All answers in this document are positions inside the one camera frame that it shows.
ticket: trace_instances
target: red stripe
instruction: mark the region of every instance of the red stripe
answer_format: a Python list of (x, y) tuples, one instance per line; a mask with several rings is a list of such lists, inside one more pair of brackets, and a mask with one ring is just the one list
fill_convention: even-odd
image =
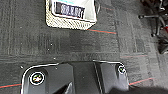
[(13, 86), (20, 86), (20, 85), (22, 85), (22, 84), (13, 84), (13, 85), (0, 86), (0, 88), (13, 87)]
[(117, 34), (116, 32), (109, 32), (109, 31), (100, 31), (100, 30), (92, 30), (88, 29), (89, 31), (94, 31), (94, 32), (103, 32), (103, 33), (109, 33), (109, 34)]
[(141, 82), (144, 82), (144, 81), (147, 81), (147, 80), (151, 80), (153, 78), (148, 78), (148, 79), (145, 79), (145, 80), (140, 80), (140, 81), (136, 81), (136, 82), (133, 82), (133, 83), (129, 83), (129, 85), (134, 85), (134, 84), (138, 84), (138, 83), (141, 83)]
[[(101, 6), (102, 7), (102, 6)], [(102, 7), (102, 8), (104, 8), (104, 9), (108, 9), (108, 10), (113, 10), (113, 9), (110, 9), (110, 8), (106, 8), (106, 7)]]

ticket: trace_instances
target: display screen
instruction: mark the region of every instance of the display screen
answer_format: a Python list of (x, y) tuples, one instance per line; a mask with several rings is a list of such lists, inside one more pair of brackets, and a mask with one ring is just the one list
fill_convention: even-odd
[(54, 12), (60, 15), (67, 15), (77, 18), (82, 18), (85, 8), (79, 6), (67, 5), (61, 2), (54, 2)]

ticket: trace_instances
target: digital display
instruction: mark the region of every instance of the digital display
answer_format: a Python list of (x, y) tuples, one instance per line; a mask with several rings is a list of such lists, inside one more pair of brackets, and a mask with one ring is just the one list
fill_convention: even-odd
[(54, 2), (54, 8), (56, 14), (67, 15), (82, 19), (85, 10), (85, 8), (83, 7), (67, 5), (60, 2)]

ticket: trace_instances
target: red line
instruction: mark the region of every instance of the red line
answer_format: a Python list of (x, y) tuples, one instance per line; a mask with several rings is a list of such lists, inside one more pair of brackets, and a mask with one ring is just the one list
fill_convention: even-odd
[[(102, 7), (102, 6), (101, 6)], [(106, 7), (102, 7), (102, 8), (105, 8), (105, 9), (108, 9), (108, 10), (113, 10), (113, 9), (110, 9), (110, 8), (106, 8)]]
[(136, 82), (133, 82), (133, 83), (129, 83), (129, 85), (134, 85), (134, 84), (138, 84), (138, 83), (141, 83), (141, 82), (144, 82), (144, 81), (147, 81), (147, 80), (151, 80), (153, 78), (148, 78), (148, 79), (145, 79), (145, 80), (140, 80), (140, 81), (136, 81)]
[(89, 31), (95, 31), (95, 32), (103, 32), (103, 33), (109, 33), (109, 34), (117, 34), (116, 32), (109, 32), (109, 31), (100, 31), (100, 30), (92, 30), (88, 29)]
[(20, 85), (22, 85), (22, 84), (13, 84), (13, 85), (0, 86), (0, 88), (13, 87), (13, 86), (20, 86)]

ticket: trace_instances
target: floor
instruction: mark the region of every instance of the floor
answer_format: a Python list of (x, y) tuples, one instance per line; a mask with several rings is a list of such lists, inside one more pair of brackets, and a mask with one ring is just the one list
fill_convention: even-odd
[(1, 0), (0, 93), (19, 94), (20, 85), (2, 86), (21, 84), (22, 68), (42, 61), (120, 61), (130, 84), (168, 88), (168, 54), (158, 53), (153, 20), (138, 19), (149, 10), (139, 0), (99, 1), (98, 21), (84, 31), (48, 27), (45, 0)]

